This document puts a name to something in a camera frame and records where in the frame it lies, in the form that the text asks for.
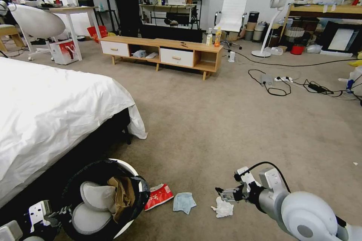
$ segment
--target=black bed frame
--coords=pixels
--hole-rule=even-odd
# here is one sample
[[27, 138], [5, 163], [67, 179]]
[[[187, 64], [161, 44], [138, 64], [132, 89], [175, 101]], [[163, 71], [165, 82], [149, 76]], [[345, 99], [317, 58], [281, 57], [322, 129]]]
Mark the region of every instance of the black bed frame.
[[24, 233], [30, 232], [28, 212], [30, 206], [50, 200], [53, 211], [62, 208], [61, 195], [68, 180], [86, 165], [107, 159], [114, 144], [130, 144], [127, 126], [130, 123], [128, 108], [105, 121], [98, 129], [71, 149], [45, 173], [0, 209], [0, 226], [16, 220]]

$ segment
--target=wooden stool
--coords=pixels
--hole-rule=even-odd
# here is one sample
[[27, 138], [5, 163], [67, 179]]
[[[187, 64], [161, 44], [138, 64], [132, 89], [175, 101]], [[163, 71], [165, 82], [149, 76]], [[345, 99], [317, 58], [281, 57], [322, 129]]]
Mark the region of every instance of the wooden stool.
[[2, 36], [10, 36], [11, 39], [15, 42], [16, 46], [24, 47], [23, 40], [21, 39], [15, 26], [10, 24], [0, 24], [0, 50], [7, 52], [3, 41], [1, 40]]

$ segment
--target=blue cloth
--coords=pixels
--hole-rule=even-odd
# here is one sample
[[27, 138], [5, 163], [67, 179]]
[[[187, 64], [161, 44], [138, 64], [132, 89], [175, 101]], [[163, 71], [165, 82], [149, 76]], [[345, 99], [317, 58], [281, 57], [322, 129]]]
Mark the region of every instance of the blue cloth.
[[190, 192], [178, 193], [173, 199], [174, 211], [184, 211], [186, 214], [189, 214], [191, 208], [195, 206], [196, 202], [193, 200], [192, 193]]

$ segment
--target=wooden tv stand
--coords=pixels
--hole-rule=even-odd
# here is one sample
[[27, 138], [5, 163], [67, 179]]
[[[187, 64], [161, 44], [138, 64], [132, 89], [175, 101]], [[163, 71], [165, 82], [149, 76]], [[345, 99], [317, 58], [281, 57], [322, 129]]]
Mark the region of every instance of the wooden tv stand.
[[[203, 43], [183, 42], [164, 39], [144, 39], [121, 36], [102, 38], [102, 52], [112, 56], [115, 65], [115, 57], [138, 59], [156, 63], [156, 71], [160, 64], [185, 67], [203, 72], [202, 79], [212, 72], [216, 72], [221, 65], [220, 51], [223, 46], [208, 46]], [[132, 56], [132, 45], [139, 45], [147, 54], [157, 52], [155, 58], [136, 58]]]

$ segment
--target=white bed sheet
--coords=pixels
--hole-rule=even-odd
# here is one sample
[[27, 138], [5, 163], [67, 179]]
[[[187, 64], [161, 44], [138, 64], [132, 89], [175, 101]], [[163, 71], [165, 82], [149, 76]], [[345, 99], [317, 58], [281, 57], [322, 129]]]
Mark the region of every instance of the white bed sheet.
[[132, 96], [114, 79], [0, 57], [0, 208], [126, 108], [129, 132], [145, 139]]

